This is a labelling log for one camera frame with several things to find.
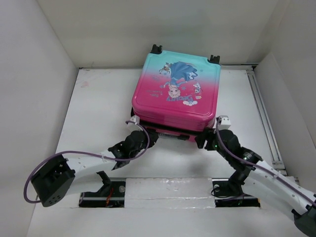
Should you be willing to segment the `pink teal suitcase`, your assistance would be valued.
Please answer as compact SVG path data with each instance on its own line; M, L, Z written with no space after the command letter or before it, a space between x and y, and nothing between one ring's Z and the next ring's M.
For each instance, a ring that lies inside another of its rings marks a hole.
M193 142L215 124L220 72L220 56L189 55L154 44L132 96L131 115L163 136Z

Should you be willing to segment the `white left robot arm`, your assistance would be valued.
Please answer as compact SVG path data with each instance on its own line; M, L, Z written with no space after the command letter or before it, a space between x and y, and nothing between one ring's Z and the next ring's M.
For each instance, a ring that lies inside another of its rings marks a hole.
M79 151L76 153L80 157L66 158L67 152L60 152L43 161L28 181L44 207L55 205L74 193L91 192L104 196L110 191L110 179L106 172L128 165L154 146L157 140L158 133L155 131L135 130L108 149L113 154L112 158Z

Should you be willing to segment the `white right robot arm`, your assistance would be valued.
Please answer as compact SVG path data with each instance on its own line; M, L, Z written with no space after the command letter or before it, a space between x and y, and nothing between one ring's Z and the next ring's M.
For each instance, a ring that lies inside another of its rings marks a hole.
M235 170L228 188L247 194L282 212L309 237L316 235L316 195L276 171L257 153L240 145L230 130L206 128L195 138L198 148L216 151Z

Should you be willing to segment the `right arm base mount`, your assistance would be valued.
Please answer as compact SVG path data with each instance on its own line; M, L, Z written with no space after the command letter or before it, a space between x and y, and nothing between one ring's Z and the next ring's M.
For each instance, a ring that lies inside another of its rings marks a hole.
M210 194L214 197L215 207L261 207L258 198L247 195L241 186L246 176L235 171L229 178L212 178Z

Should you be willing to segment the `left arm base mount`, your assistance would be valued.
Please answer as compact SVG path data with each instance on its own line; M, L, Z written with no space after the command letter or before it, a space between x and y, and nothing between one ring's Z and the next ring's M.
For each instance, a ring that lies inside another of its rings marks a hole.
M95 192L80 194L81 208L124 208L126 178L111 179L104 171L97 172L102 186Z

